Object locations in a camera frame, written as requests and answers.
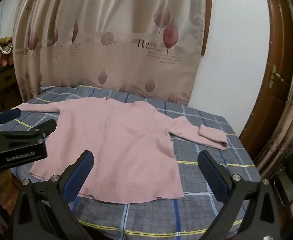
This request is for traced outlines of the pink knitted sweater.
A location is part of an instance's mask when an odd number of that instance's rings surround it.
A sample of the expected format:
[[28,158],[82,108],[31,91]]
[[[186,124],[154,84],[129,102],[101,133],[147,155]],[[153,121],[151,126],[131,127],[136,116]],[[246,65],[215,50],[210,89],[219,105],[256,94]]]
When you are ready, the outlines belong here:
[[94,166],[80,195],[107,203],[183,198],[172,135],[219,150],[228,148],[223,131],[195,126],[184,116],[171,118],[145,101],[87,97],[23,103],[19,109],[59,114],[55,131],[46,140],[48,156],[34,163],[31,174],[49,179],[83,151],[90,151]]

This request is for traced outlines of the grey plaid bed sheet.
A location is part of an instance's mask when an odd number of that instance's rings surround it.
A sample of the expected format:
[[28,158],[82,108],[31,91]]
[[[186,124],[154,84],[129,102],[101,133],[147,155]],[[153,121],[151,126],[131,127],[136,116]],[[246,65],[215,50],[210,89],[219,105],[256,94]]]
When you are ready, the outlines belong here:
[[222,208],[198,168],[201,151],[245,180],[261,178],[223,117],[170,100],[54,87],[24,103],[0,131],[28,131],[50,119],[57,128],[47,137],[46,159],[13,174],[45,181],[91,151],[94,167],[70,209],[111,239],[199,239]]

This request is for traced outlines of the colourful decorative object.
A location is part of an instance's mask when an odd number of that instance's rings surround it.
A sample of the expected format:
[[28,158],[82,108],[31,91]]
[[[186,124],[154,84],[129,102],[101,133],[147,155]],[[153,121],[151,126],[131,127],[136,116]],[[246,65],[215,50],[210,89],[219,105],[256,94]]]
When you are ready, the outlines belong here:
[[12,55],[12,36],[0,38],[0,65],[11,66],[14,64]]

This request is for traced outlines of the beige leaf-print curtain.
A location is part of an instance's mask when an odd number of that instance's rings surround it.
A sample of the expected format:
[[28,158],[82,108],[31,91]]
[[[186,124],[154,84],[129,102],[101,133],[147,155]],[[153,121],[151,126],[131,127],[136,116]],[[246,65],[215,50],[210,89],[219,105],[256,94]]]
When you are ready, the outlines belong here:
[[13,58],[21,96],[85,85],[187,105],[205,21],[206,0],[19,0]]

